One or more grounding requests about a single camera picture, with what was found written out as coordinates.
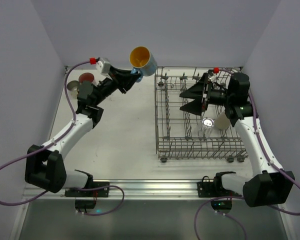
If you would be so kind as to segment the pink patterned mug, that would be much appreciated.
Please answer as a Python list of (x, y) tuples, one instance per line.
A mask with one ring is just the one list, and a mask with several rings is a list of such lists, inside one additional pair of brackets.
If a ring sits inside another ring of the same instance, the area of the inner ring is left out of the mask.
[(97, 85), (95, 76), (91, 72), (85, 72), (81, 74), (78, 78), (78, 81), (80, 83), (80, 86)]

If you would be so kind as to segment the blue butterfly mug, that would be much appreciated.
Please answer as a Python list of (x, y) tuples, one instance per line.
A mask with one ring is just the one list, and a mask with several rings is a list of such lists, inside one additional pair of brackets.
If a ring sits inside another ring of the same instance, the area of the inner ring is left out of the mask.
[(158, 64), (153, 54), (145, 46), (138, 46), (134, 48), (129, 56), (129, 61), (132, 65), (131, 74), (140, 74), (136, 81), (141, 82), (143, 77), (149, 77), (156, 73)]

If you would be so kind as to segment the cream and brown cup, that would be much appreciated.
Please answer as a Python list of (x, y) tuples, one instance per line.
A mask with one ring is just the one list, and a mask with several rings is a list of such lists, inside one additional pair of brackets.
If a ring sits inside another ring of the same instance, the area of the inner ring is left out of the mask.
[(77, 80), (69, 81), (66, 85), (67, 93), (72, 98), (76, 99), (78, 95), (78, 87), (80, 83)]

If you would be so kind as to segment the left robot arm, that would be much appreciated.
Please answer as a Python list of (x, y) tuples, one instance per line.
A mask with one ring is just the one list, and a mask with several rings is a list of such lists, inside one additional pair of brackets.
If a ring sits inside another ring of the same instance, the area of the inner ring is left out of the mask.
[(91, 188), (93, 176), (82, 170), (67, 170), (65, 158), (78, 141), (100, 122), (104, 110), (99, 104), (117, 90), (126, 94), (142, 77), (140, 71), (111, 66), (108, 77), (97, 85), (89, 81), (80, 83), (77, 109), (73, 110), (72, 120), (47, 142), (28, 149), (25, 181), (52, 193), (61, 189)]

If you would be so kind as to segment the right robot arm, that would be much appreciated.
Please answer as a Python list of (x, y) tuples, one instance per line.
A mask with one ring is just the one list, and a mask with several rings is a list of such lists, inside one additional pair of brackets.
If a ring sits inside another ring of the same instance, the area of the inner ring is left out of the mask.
[(242, 72), (232, 73), (227, 87), (212, 81), (213, 72), (204, 73), (193, 86), (180, 93), (192, 101), (180, 110), (203, 114), (208, 106), (222, 106), (230, 125), (241, 138), (252, 167), (252, 177), (233, 171), (216, 173), (213, 184), (218, 192), (232, 191), (241, 195), (249, 207), (278, 205), (286, 202), (295, 176), (285, 171), (274, 156), (261, 128), (257, 111), (248, 99), (250, 78)]

